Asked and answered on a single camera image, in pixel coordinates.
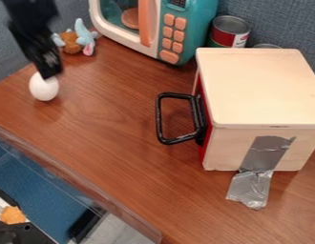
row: cream wooden box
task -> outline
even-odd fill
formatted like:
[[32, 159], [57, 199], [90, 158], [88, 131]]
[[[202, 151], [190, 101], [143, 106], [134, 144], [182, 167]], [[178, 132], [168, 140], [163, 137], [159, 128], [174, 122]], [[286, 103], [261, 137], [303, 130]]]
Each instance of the cream wooden box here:
[[276, 168], [298, 171], [315, 150], [315, 74], [297, 50], [198, 49], [193, 95], [208, 128], [207, 171], [236, 171], [257, 136], [296, 136]]

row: duct tape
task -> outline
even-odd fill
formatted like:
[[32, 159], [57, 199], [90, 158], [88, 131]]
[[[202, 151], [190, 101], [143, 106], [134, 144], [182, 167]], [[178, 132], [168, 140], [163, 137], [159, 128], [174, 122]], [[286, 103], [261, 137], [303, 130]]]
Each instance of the duct tape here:
[[241, 202], [254, 210], [264, 208], [273, 172], [295, 139], [256, 137], [241, 163], [239, 173], [232, 178], [226, 199]]

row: orange button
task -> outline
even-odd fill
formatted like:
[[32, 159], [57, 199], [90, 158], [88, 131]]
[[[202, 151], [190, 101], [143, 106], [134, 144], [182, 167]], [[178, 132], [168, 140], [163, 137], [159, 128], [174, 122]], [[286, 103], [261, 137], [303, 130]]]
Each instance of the orange button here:
[[174, 45], [172, 46], [172, 50], [176, 53], [182, 53], [183, 45], [179, 42], [174, 42]]
[[185, 30], [186, 29], [186, 26], [187, 26], [187, 20], [184, 19], [184, 18], [177, 18], [176, 19], [176, 28], [178, 30]]
[[164, 24], [168, 26], [173, 26], [175, 23], [175, 15], [167, 13], [164, 15]]
[[172, 41], [168, 38], [163, 38], [162, 40], [162, 47], [167, 49], [167, 50], [170, 50], [171, 49], [171, 45], [172, 45]]
[[174, 39], [178, 42], [183, 42], [184, 32], [180, 30], [175, 31]]
[[163, 27], [163, 35], [164, 36], [171, 38], [173, 32], [174, 32], [174, 30], [172, 30], [172, 28], [170, 28], [170, 27]]
[[168, 63], [173, 65], [176, 65], [177, 62], [179, 61], [179, 56], [176, 53], [167, 50], [162, 50], [159, 53], [159, 56], [161, 57], [162, 60], [167, 61]]

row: white ball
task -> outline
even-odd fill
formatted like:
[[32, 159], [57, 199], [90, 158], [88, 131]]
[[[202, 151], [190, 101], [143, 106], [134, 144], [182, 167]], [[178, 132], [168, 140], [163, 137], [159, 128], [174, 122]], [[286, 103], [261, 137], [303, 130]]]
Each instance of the white ball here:
[[41, 74], [36, 72], [31, 77], [30, 92], [38, 100], [50, 101], [59, 93], [59, 82], [55, 77], [44, 80]]

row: black handle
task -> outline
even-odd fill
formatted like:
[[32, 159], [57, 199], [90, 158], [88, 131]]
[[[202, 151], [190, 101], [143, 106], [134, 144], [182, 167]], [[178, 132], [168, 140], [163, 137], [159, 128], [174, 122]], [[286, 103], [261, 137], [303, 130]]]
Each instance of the black handle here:
[[[195, 131], [181, 135], [175, 138], [165, 138], [163, 136], [163, 129], [162, 129], [162, 110], [161, 110], [161, 103], [163, 98], [174, 98], [174, 99], [182, 99], [188, 100], [192, 110], [193, 116], [193, 123]], [[160, 143], [165, 145], [174, 145], [181, 142], [189, 141], [192, 139], [196, 139], [196, 142], [201, 145], [203, 138], [205, 136], [206, 131], [206, 123], [204, 114], [200, 108], [200, 95], [194, 96], [189, 94], [181, 94], [181, 93], [171, 93], [165, 92], [161, 93], [157, 96], [156, 101], [156, 120], [157, 120], [157, 139]]]

